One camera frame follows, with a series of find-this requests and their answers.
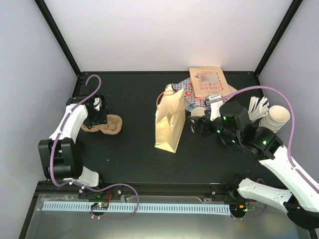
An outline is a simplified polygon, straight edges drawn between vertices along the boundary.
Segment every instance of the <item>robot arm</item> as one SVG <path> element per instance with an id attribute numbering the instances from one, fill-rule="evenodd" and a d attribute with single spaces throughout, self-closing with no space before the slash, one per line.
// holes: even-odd
<path id="1" fill-rule="evenodd" d="M 101 176 L 97 172 L 83 166 L 80 157 L 83 144 L 77 140 L 77 135 L 84 124 L 91 128 L 96 124 L 107 123 L 107 107 L 104 97 L 94 95 L 92 98 L 79 105 L 75 110 L 71 111 L 79 102 L 92 93 L 90 86 L 82 86 L 79 96 L 72 97 L 66 103 L 65 114 L 58 128 L 47 140 L 41 140 L 38 145 L 40 159 L 44 175 L 50 179 L 50 154 L 53 141 L 60 133 L 56 150 L 54 152 L 54 176 L 63 181 L 76 181 L 82 185 L 97 187 L 101 183 Z M 68 120 L 62 127 L 64 119 L 69 115 Z"/>
<path id="2" fill-rule="evenodd" d="M 292 167 L 287 148 L 271 130 L 253 126 L 246 108 L 237 102 L 221 106 L 211 105 L 211 113 L 220 117 L 210 121 L 210 115 L 190 117 L 194 132 L 203 136 L 216 133 L 220 141 L 230 148 L 252 152 L 258 161 L 271 170 L 288 188 L 277 189 L 243 179 L 237 191 L 246 199 L 253 199 L 275 207 L 298 226 L 305 229 L 319 227 L 319 184 L 293 159 Z"/>

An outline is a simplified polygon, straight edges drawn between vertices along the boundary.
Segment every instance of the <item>stack of paper cups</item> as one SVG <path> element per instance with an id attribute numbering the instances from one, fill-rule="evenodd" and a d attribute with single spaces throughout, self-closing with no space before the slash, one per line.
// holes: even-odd
<path id="1" fill-rule="evenodd" d="M 289 119 L 290 113 L 285 107 L 272 106 L 268 114 L 259 122 L 259 126 L 266 127 L 272 132 L 277 133 Z"/>

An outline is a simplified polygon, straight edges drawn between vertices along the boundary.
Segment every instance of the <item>brown paper bag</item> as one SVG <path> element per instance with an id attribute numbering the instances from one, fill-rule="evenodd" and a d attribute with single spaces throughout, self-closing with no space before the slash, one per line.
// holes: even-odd
<path id="1" fill-rule="evenodd" d="M 184 89 L 174 93 L 169 86 L 155 114 L 155 147 L 176 152 L 185 123 Z"/>

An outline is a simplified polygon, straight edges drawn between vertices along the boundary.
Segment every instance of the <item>paper cup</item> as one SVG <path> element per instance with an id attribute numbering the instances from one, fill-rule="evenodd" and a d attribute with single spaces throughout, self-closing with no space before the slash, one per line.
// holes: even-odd
<path id="1" fill-rule="evenodd" d="M 198 75 L 202 82 L 218 83 L 218 76 L 212 73 L 204 73 Z"/>
<path id="2" fill-rule="evenodd" d="M 290 119 L 289 111 L 282 106 L 272 106 L 268 112 L 269 118 L 278 123 L 286 123 Z"/>
<path id="3" fill-rule="evenodd" d="M 270 125 L 272 125 L 272 126 L 275 126 L 275 127 L 282 127 L 282 126 L 285 124 L 285 122 L 284 122 L 284 123 L 278 123 L 278 122 L 273 121 L 273 120 L 269 117 L 269 115 L 266 115 L 264 118 L 265 118 L 265 121 L 266 121 L 268 124 L 270 124 Z"/>
<path id="4" fill-rule="evenodd" d="M 205 115 L 205 110 L 206 109 L 204 107 L 196 107 L 191 111 L 190 115 L 201 117 L 201 116 Z"/>
<path id="5" fill-rule="evenodd" d="M 260 120 L 259 126 L 266 127 L 277 133 L 289 119 L 290 113 L 285 107 L 272 106 L 267 115 Z"/>

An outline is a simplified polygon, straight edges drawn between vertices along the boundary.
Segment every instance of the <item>white wall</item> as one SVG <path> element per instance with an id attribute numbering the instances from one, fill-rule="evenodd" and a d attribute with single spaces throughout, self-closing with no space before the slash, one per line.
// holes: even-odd
<path id="1" fill-rule="evenodd" d="M 292 0 L 46 0 L 83 71 L 253 71 Z"/>
<path id="2" fill-rule="evenodd" d="M 0 2 L 0 234 L 18 238 L 75 74 L 33 0 Z"/>
<path id="3" fill-rule="evenodd" d="M 261 83 L 282 91 L 296 115 L 292 153 L 319 182 L 319 1 L 304 1 L 261 74 Z M 265 92 L 273 104 L 284 101 Z M 290 124 L 279 131 L 288 142 Z"/>

